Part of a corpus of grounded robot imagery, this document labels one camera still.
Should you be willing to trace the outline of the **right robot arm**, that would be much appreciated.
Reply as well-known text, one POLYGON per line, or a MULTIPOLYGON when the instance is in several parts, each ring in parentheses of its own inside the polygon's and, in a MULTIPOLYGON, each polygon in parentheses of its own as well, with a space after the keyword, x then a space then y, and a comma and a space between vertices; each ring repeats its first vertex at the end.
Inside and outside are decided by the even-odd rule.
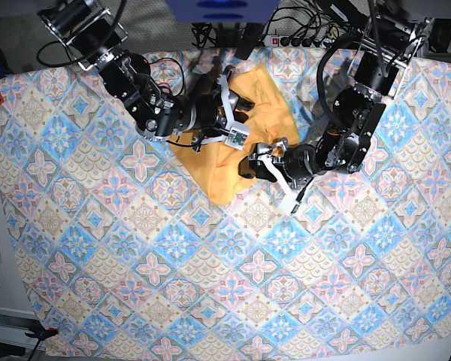
POLYGON ((224 67, 222 56, 216 56, 212 69, 191 90, 173 94, 153 79, 151 62, 122 48, 127 38, 120 25, 125 4, 120 2, 112 15, 99 1, 58 1, 38 16, 71 64, 98 70, 105 89, 123 103, 142 138, 169 142, 189 133, 192 138, 185 146, 195 152, 219 142, 242 149, 250 135, 246 112, 254 104, 229 86, 233 66, 224 67))

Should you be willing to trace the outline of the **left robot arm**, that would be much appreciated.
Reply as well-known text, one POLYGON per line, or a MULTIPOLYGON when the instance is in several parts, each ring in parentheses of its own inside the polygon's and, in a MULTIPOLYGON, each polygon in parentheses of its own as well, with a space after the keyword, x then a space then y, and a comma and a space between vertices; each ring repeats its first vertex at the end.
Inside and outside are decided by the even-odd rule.
POLYGON ((286 138, 274 144, 257 143, 238 165, 241 177, 277 183, 300 202, 316 176, 360 170, 386 109, 385 99, 398 74, 428 39, 431 24, 429 16, 418 13, 415 1, 370 1, 368 7, 364 27, 342 34, 318 64, 318 100, 328 123, 317 143, 290 146, 286 138), (339 49, 354 44, 362 58, 351 74, 353 82, 329 105, 323 77, 326 63, 339 49))

